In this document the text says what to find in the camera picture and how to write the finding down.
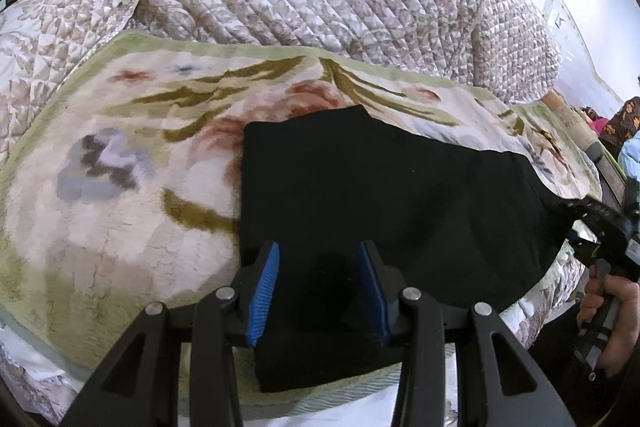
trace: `fleece blanket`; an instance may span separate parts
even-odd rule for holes
[[[144,304],[191,303],[232,279],[244,126],[353,104],[415,134],[521,153],[562,197],[600,195],[594,166],[543,103],[509,107],[485,89],[311,48],[126,32],[72,75],[0,170],[7,320],[86,377]],[[581,273],[563,248],[502,314],[524,345]],[[258,411],[335,405],[372,391],[363,383],[381,376],[261,395],[249,354],[237,360],[242,402]]]

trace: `human hand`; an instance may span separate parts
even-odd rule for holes
[[[590,281],[585,286],[586,295],[580,303],[578,327],[582,326],[584,320],[592,319],[604,304],[595,266],[591,266],[589,277]],[[621,303],[609,344],[598,359],[598,367],[603,368],[607,378],[610,378],[622,371],[631,359],[640,336],[640,286],[624,277],[607,275],[604,290],[620,299]]]

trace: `gray flower pattern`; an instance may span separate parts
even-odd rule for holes
[[[148,150],[129,148],[127,135],[115,128],[88,134],[70,149],[58,175],[57,196],[64,201],[106,201],[138,190],[154,174]]]

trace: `olive green leaf pattern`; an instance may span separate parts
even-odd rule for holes
[[[164,213],[186,229],[225,232],[234,235],[238,229],[238,220],[221,216],[212,208],[205,208],[191,201],[180,199],[174,191],[162,190]]]
[[[502,121],[502,127],[507,131],[509,136],[522,136],[524,133],[524,120],[515,114],[513,110],[509,109],[500,113],[498,118]]]
[[[299,66],[305,57],[264,60],[259,64],[225,71],[216,76],[178,80],[166,84],[168,90],[134,98],[107,108],[105,116],[145,117],[161,120],[167,117],[191,120],[178,129],[163,129],[167,142],[180,142],[195,136],[213,118],[225,112],[234,102],[244,98],[252,84],[280,79]]]
[[[406,95],[402,92],[392,91],[366,82],[353,71],[344,69],[328,58],[320,58],[319,60],[324,70],[323,78],[334,82],[338,89],[350,97],[354,103],[361,103],[376,110],[391,109],[450,127],[460,125],[458,119],[444,110],[434,107],[413,106],[409,104]],[[394,96],[405,100],[402,103],[396,102],[393,99]]]

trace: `black cloth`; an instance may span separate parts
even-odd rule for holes
[[[255,348],[265,392],[399,362],[369,340],[358,243],[441,303],[503,311],[545,274],[574,220],[527,158],[416,136],[363,107],[244,131],[241,261],[267,239],[281,264]]]

